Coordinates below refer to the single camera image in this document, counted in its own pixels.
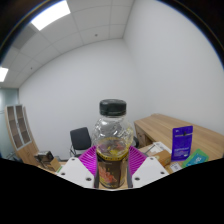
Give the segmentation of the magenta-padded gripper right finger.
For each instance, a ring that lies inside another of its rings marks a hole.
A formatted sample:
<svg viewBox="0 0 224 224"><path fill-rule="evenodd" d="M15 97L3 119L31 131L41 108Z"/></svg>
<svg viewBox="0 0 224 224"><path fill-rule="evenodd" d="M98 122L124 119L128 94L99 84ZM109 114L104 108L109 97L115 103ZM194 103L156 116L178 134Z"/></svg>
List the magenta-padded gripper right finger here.
<svg viewBox="0 0 224 224"><path fill-rule="evenodd" d="M128 154L128 187L141 188L169 173L156 157L147 157L137 148L131 146Z"/></svg>

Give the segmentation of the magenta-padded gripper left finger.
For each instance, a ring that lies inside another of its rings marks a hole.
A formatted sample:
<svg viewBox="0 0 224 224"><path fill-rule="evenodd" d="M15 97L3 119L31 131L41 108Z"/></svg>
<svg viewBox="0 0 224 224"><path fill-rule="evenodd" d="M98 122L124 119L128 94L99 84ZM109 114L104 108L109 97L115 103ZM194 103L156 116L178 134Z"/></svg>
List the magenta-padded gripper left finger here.
<svg viewBox="0 0 224 224"><path fill-rule="evenodd" d="M98 187L98 160L96 147L92 146L79 157L71 157L57 175L84 188Z"/></svg>

